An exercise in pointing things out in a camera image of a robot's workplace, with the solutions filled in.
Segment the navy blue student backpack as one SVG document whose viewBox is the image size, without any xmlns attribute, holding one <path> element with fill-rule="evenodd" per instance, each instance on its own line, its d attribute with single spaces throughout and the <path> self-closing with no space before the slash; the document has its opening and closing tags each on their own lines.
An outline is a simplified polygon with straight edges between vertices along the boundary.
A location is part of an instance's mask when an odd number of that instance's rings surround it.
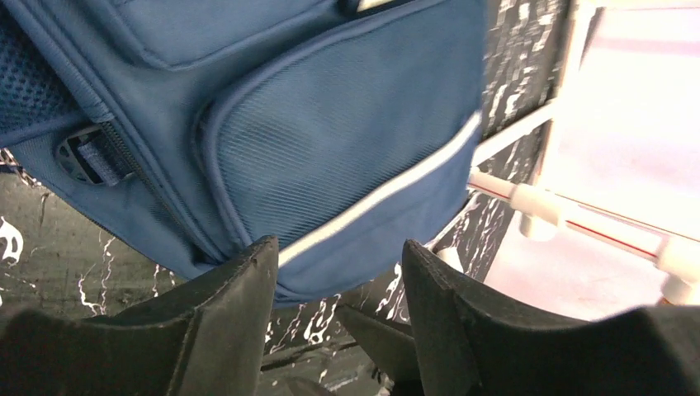
<svg viewBox="0 0 700 396">
<path fill-rule="evenodd" d="M 4 1 L 1 144 L 194 278 L 277 237 L 275 301 L 388 271 L 463 207 L 485 1 Z"/>
</svg>

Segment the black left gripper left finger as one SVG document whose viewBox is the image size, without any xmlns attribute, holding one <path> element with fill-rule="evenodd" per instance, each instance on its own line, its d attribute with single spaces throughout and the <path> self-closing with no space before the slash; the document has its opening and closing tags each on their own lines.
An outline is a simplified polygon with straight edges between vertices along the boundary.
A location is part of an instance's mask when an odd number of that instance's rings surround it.
<svg viewBox="0 0 700 396">
<path fill-rule="evenodd" d="M 4 395 L 253 395 L 277 280 L 278 242 L 115 316 L 1 310 Z"/>
</svg>

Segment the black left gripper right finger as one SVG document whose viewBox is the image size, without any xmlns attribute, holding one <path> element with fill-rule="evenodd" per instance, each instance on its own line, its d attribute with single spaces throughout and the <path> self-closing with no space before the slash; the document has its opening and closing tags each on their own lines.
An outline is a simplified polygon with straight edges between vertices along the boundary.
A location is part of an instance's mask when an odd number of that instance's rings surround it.
<svg viewBox="0 0 700 396">
<path fill-rule="evenodd" d="M 696 395 L 699 309 L 642 306 L 593 322 L 525 304 L 404 244 L 427 395 Z"/>
</svg>

